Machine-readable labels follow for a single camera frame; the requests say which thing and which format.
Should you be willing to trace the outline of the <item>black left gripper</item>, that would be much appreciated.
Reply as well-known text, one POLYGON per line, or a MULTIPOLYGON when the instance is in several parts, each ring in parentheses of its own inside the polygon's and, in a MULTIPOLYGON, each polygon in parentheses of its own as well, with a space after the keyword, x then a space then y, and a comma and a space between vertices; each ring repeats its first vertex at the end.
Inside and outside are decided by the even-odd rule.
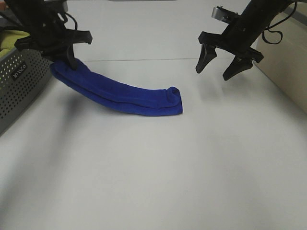
POLYGON ((21 51, 26 49, 36 50, 41 56, 55 62, 61 60, 72 70, 77 69, 73 45, 78 43, 91 44, 93 37, 90 31, 78 30, 75 23, 74 29, 65 27, 65 22, 59 17, 17 17, 23 28, 29 33, 28 37, 18 39, 15 47, 21 51))

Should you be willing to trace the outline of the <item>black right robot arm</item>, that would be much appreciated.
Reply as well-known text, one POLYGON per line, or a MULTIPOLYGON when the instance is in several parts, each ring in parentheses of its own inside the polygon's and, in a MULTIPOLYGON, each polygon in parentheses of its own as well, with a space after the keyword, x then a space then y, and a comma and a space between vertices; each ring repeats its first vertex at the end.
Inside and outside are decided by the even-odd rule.
POLYGON ((196 65, 196 72, 204 68, 217 57, 216 49, 227 51, 234 59, 223 73, 225 81, 251 69, 253 62, 260 63, 264 56, 251 46, 265 30, 271 28, 272 20, 283 12, 295 0, 252 0, 241 14, 221 6, 214 7, 212 18, 227 24, 221 34, 201 32, 198 41, 201 53, 196 65))

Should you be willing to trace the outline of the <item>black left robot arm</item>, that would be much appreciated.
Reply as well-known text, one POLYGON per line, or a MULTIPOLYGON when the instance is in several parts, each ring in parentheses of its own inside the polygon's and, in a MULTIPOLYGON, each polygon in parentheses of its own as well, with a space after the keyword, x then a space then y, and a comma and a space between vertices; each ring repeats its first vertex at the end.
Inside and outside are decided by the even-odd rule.
POLYGON ((73 45, 91 44, 93 37, 90 31, 78 29, 76 19, 68 13, 65 0, 7 0, 5 3, 17 20, 2 12, 1 17, 11 25, 1 26, 0 30, 29 34, 15 42, 14 46, 19 51, 36 50, 52 62, 62 61, 73 70, 78 68, 73 45))

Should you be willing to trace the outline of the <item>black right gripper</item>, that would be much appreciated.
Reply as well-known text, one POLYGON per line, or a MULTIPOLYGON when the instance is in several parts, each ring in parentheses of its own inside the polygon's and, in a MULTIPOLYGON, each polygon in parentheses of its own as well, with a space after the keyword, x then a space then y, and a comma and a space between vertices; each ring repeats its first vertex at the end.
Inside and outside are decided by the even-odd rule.
POLYGON ((198 38, 201 44, 201 53, 196 65, 196 72, 201 73, 217 57, 216 48, 235 55, 235 58, 223 73, 225 81, 251 69, 253 60, 260 62, 263 59, 263 54, 251 47, 262 31, 263 29, 254 25, 251 20, 245 21, 239 17, 234 19, 221 34, 201 32, 198 38))

